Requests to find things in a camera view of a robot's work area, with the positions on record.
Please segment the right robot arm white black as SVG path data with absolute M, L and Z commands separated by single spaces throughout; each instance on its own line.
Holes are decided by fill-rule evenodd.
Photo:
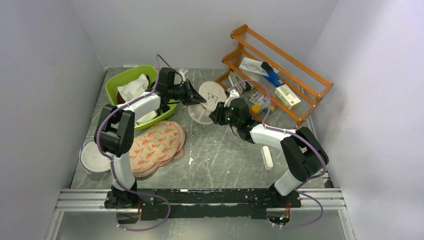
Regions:
M 275 207 L 282 207 L 298 187 L 327 169 L 328 156 L 308 127 L 290 130 L 261 123 L 241 98 L 233 99 L 228 106 L 218 102 L 208 116 L 214 124 L 234 127 L 246 142 L 282 151 L 288 170 L 271 184 L 265 198 Z

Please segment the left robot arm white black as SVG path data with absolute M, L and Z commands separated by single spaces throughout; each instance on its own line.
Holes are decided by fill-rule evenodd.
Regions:
M 99 153 L 108 160 L 112 174 L 111 190 L 104 201 L 106 209 L 133 208 L 139 204 L 141 196 L 158 198 L 156 194 L 138 191 L 129 151 L 134 141 L 136 120 L 167 105 L 170 100 L 185 106 L 206 102 L 182 73 L 162 67 L 152 88 L 141 96 L 128 103 L 106 104 L 102 108 L 94 142 Z

